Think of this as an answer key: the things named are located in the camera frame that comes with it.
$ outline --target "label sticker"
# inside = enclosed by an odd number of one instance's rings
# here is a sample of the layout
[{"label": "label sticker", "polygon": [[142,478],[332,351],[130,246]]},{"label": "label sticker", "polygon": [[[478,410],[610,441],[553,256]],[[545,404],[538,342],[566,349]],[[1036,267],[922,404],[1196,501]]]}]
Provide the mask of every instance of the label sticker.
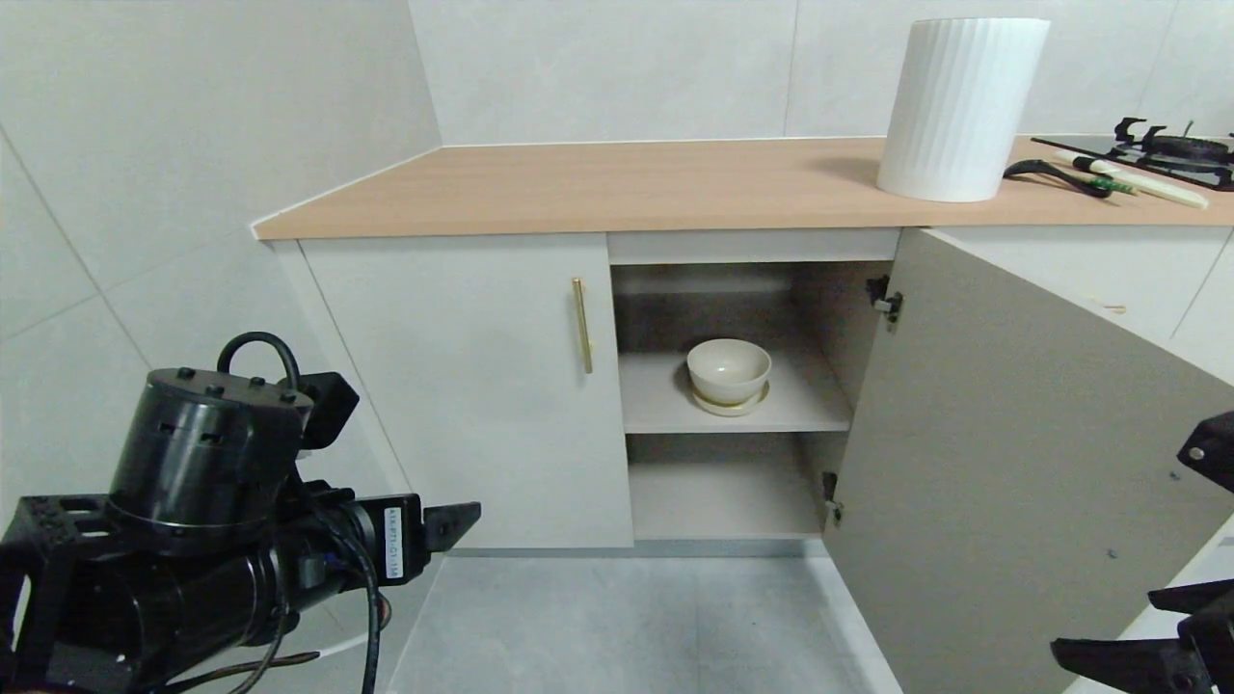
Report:
[{"label": "label sticker", "polygon": [[402,578],[402,509],[385,510],[386,519],[386,578]]}]

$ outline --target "wooden countertop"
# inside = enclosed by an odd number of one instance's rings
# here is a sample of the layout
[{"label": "wooden countertop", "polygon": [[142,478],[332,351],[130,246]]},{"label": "wooden countertop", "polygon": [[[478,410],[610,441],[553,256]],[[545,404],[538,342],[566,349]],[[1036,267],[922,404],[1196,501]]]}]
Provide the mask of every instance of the wooden countertop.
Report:
[{"label": "wooden countertop", "polygon": [[[875,188],[882,138],[447,147],[255,225],[258,238],[343,238],[976,225],[1234,226],[1234,193],[1195,210],[1108,200],[1039,177],[985,203],[928,203]],[[1012,161],[1054,147],[1017,141]]]}]

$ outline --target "black tongs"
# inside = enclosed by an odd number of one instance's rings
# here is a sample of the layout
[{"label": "black tongs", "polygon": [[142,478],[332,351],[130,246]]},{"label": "black tongs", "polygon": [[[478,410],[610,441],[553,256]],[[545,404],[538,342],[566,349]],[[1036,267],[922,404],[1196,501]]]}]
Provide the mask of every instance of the black tongs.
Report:
[{"label": "black tongs", "polygon": [[1023,175],[1030,173],[1051,175],[1071,185],[1071,188],[1075,188],[1080,193],[1083,193],[1085,195],[1092,195],[1093,198],[1104,199],[1114,194],[1113,190],[1106,188],[1101,183],[1097,183],[1098,180],[1101,180],[1099,178],[1086,180],[1079,177],[1074,177],[1044,159],[1024,159],[1022,162],[1016,162],[1014,164],[1007,167],[1007,170],[1003,172],[1003,178],[1012,178],[1016,175]]}]

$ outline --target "gray floor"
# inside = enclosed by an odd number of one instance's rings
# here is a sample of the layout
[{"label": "gray floor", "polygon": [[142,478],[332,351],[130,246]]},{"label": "gray floor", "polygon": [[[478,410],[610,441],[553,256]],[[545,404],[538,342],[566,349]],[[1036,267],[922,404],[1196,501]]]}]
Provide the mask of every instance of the gray floor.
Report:
[{"label": "gray floor", "polygon": [[830,559],[447,559],[391,689],[901,694]]}]

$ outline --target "gas stove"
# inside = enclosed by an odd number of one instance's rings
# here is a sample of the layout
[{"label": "gas stove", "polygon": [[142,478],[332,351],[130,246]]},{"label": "gas stove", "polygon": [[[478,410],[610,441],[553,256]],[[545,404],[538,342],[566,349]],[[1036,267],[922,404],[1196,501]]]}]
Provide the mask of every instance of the gas stove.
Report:
[{"label": "gas stove", "polygon": [[1182,135],[1162,135],[1166,130],[1164,125],[1149,126],[1144,130],[1144,135],[1135,136],[1132,130],[1143,122],[1148,121],[1123,119],[1114,127],[1113,138],[1102,135],[1061,135],[1034,137],[1033,141],[1167,175],[1211,190],[1234,190],[1234,140],[1187,137],[1187,131]]}]

